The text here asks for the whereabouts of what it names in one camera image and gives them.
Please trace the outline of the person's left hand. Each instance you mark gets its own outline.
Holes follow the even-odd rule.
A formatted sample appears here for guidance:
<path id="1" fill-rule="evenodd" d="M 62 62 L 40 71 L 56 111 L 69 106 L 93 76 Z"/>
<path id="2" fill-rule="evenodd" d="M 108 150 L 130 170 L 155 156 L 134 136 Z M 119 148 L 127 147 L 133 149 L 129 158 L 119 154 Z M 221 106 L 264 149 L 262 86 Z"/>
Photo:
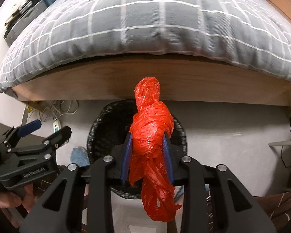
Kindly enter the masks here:
<path id="1" fill-rule="evenodd" d="M 35 196 L 33 195 L 33 184 L 24 186 L 26 194 L 20 198 L 13 192 L 0 192 L 0 208 L 16 208 L 20 205 L 29 212 L 35 205 Z"/>

